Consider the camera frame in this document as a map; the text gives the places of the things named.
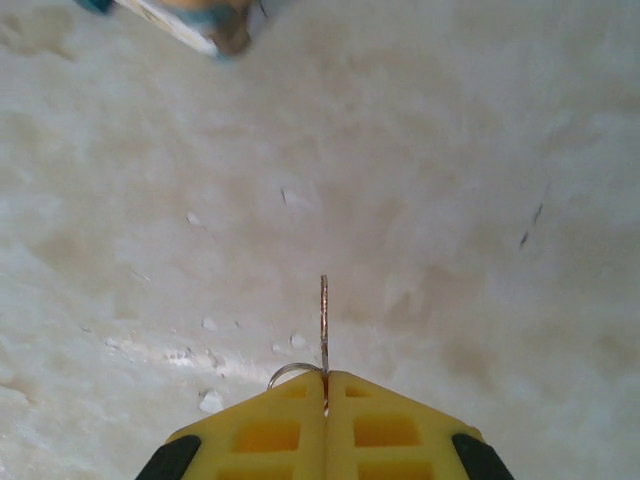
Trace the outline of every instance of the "yellow plastic piece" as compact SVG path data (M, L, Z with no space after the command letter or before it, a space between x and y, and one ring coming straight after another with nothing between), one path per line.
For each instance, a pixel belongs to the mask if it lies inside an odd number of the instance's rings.
M174 433L202 445L183 480L324 480L324 383L300 375Z
M480 432L346 372L329 374L326 478L469 480L451 443Z

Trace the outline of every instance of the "black rubber edge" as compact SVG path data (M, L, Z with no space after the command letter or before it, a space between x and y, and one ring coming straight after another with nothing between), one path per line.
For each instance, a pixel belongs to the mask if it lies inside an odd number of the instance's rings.
M186 435L163 445L147 462L136 480L180 480L202 441L195 435Z
M469 480L515 480L496 451L464 433L451 437Z

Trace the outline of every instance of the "white floor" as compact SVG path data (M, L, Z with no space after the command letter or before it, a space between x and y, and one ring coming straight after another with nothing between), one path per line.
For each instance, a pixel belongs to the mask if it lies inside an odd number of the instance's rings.
M322 273L333 368L640 478L639 2L301 0L237 65L0 14L0 478L134 478L317 362Z

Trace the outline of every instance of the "stained surface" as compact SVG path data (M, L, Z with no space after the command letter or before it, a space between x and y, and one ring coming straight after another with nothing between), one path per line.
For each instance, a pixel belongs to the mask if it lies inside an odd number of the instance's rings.
M134 478L319 361L326 273L334 368L640 477L639 8L301 0L221 66L3 1L0 476Z

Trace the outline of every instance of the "marble floor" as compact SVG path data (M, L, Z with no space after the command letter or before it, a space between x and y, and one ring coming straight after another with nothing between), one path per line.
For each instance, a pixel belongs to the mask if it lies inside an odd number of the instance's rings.
M134 478L318 362L323 273L333 368L640 478L639 2L300 0L237 64L0 17L0 478Z

